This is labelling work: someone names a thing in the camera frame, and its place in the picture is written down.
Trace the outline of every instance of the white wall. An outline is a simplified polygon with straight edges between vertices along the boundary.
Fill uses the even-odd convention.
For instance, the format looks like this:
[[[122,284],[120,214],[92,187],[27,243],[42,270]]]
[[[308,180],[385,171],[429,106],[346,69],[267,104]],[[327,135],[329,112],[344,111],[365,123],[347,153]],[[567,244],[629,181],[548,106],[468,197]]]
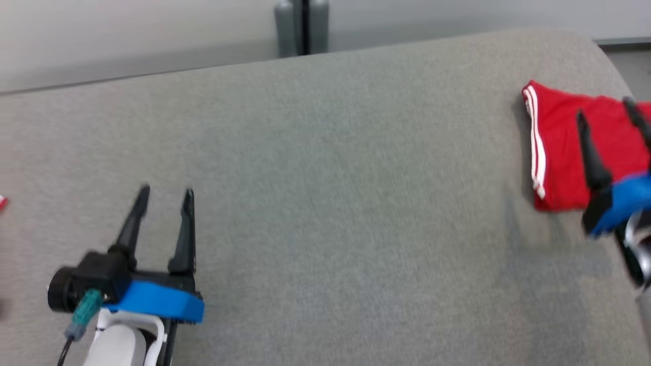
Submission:
[[[330,50],[544,26],[651,37],[649,0],[331,0]]]
[[[276,0],[3,0],[0,92],[273,59]],[[523,26],[651,37],[650,0],[331,0],[330,49]]]
[[[275,0],[4,0],[0,91],[272,59]]]

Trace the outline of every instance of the silver metal part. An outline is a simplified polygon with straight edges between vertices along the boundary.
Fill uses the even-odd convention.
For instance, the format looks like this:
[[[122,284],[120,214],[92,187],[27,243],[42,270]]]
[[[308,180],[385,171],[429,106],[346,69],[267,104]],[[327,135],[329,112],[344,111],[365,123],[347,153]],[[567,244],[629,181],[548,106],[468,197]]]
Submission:
[[[328,47],[328,0],[310,0],[310,53],[326,53]]]
[[[294,5],[289,0],[279,0],[273,9],[278,35],[278,56],[297,56],[296,19]]]
[[[626,224],[624,245],[635,256],[642,273],[643,286],[651,284],[651,212],[638,211]]]

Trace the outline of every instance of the white stripe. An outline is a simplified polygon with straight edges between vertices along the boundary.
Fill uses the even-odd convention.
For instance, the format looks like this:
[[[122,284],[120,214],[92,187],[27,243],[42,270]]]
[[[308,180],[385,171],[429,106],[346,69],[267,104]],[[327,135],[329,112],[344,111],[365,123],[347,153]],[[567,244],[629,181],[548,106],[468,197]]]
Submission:
[[[538,96],[536,91],[533,89],[533,86],[529,85],[526,90],[524,90],[525,96],[529,100],[529,109],[531,110],[531,133],[532,139],[535,140],[536,148],[538,154],[535,152],[532,154],[532,160],[534,160],[533,155],[536,155],[536,168],[531,169],[532,179],[534,183],[534,189],[538,193],[541,199],[545,198],[545,172],[547,170],[547,156],[545,154],[545,148],[542,145],[542,139],[540,138],[540,132],[538,131]]]
[[[536,137],[536,146],[538,147],[538,170],[536,172],[536,180],[541,186],[545,186],[545,172],[547,170],[547,156],[545,154],[545,147],[542,145],[542,139],[540,138],[540,132],[538,131],[538,96],[536,91],[531,85],[528,87],[531,92],[531,97],[533,99],[533,127],[534,135]]]
[[[536,189],[536,186],[538,185],[536,183],[536,141],[533,137],[533,112],[531,109],[531,94],[529,94],[529,91],[525,89],[524,95],[527,99],[525,101],[525,105],[527,106],[527,113],[531,117],[531,180],[533,181],[533,188]]]

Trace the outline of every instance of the red object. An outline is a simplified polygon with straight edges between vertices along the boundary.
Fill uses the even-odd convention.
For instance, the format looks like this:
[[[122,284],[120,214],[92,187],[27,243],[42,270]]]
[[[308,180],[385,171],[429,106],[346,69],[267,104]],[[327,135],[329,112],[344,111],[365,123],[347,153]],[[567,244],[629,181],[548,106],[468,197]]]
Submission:
[[[570,94],[533,80],[522,89],[522,96],[531,116],[531,178],[536,209],[562,211],[588,205],[590,191],[585,183],[576,126],[580,109],[614,182],[647,171],[649,153],[621,101]],[[651,102],[637,106],[651,121]]]

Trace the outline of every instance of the gray floor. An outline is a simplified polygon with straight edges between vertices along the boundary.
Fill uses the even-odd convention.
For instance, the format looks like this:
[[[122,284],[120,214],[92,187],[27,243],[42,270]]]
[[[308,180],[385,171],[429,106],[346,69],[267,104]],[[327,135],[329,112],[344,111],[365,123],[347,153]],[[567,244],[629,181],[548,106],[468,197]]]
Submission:
[[[589,39],[518,29],[0,97],[0,365],[51,365],[52,272],[144,180],[140,268],[197,197],[183,365],[650,365],[616,245],[531,204],[530,79],[628,91]]]
[[[651,100],[651,50],[607,52],[638,100]]]

